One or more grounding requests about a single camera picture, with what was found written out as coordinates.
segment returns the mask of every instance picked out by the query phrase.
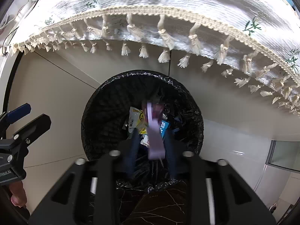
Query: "metal frame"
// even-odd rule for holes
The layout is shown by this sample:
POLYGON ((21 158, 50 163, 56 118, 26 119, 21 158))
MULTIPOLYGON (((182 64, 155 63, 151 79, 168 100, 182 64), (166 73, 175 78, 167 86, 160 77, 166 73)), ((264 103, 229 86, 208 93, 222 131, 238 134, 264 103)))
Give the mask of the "metal frame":
POLYGON ((269 153, 268 153, 268 157, 267 157, 267 160, 265 162, 266 165, 276 167, 276 168, 279 168, 279 169, 282 169, 282 170, 285 170, 285 171, 293 172, 293 173, 300 173, 300 170, 286 168, 286 167, 282 167, 282 166, 278 166, 278 165, 274 165, 274 164, 270 163, 271 160, 272 160, 273 154, 274 154, 275 146, 276 146, 276 141, 272 140, 271 145, 270 145, 270 149, 269 149, 269 153))

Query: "purple object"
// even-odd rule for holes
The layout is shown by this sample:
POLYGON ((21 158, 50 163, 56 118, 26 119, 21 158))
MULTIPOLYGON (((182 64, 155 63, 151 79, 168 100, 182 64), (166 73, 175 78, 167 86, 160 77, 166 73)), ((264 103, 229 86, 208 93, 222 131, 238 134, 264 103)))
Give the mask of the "purple object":
POLYGON ((150 102, 147 103, 147 117, 148 126, 147 134, 149 138, 148 159, 149 160, 161 160, 165 158, 166 151, 164 147, 164 141, 161 137, 161 119, 153 118, 153 116, 159 116, 159 114, 153 113, 153 107, 150 102))

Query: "black plastic liner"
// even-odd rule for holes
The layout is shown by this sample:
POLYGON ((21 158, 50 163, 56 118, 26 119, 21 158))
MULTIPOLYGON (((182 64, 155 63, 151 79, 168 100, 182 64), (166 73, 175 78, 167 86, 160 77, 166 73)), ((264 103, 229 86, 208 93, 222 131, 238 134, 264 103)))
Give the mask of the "black plastic liner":
MULTIPOLYGON (((133 70, 120 73, 105 81, 89 99, 81 121, 81 138, 87 158, 98 159, 110 150, 118 149, 119 142, 128 138, 123 130, 128 120, 130 107, 142 109, 143 101, 165 105, 169 128, 176 140, 182 141, 186 149, 200 153, 203 143, 203 119, 201 111, 188 90, 178 81, 164 74, 133 70)), ((140 146, 133 178, 118 180, 117 187, 123 189, 163 189, 170 180, 164 160, 149 161, 147 150, 140 146)))

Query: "black cable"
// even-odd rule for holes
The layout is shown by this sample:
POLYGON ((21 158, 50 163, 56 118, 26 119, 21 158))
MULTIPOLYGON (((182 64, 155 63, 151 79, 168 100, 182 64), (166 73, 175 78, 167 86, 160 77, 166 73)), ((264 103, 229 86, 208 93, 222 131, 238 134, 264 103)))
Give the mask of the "black cable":
POLYGON ((170 61, 169 61, 169 73, 168 73, 168 76, 170 76, 170 68, 171 68, 171 55, 172 55, 172 51, 170 51, 170 61))
MULTIPOLYGON (((36 3, 34 4, 32 10, 33 10, 33 9, 35 8, 35 6, 37 5, 38 1, 39 1, 39 0, 37 0, 36 3)), ((8 38, 15 30, 17 30, 18 28, 19 28, 19 27, 15 28, 15 29, 14 29, 12 32, 10 32, 10 33, 8 34, 8 36, 4 39, 3 45, 2 45, 2 54, 3 54, 3 55, 6 55, 6 54, 7 54, 7 52, 5 52, 5 53, 3 52, 4 42, 5 42, 6 39, 7 39, 7 38, 8 38)))

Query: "floor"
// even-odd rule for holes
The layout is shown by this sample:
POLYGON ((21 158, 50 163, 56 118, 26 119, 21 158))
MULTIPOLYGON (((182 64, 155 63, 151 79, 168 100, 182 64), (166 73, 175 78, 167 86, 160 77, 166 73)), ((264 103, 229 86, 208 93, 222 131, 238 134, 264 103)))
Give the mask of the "floor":
POLYGON ((205 59, 191 57, 190 66, 176 66, 182 52, 173 51, 171 65, 160 64, 161 48, 148 45, 150 58, 138 57, 139 45, 129 42, 131 54, 121 56, 121 42, 114 51, 99 46, 96 54, 80 49, 44 50, 24 56, 18 67, 9 98, 9 110, 26 102, 31 114, 11 125, 7 137, 42 113, 50 116, 51 129, 29 147, 24 168, 27 177, 27 207, 32 212, 51 186, 74 160, 85 157, 80 136, 81 117, 92 93, 108 78, 133 69, 169 74, 190 91, 205 118, 205 140, 201 156, 216 161, 226 158, 266 204, 273 204, 290 176, 289 172, 264 164, 271 139, 299 140, 299 119, 270 104, 270 99, 250 94, 233 83, 235 77, 222 78, 225 66, 201 72, 205 59))

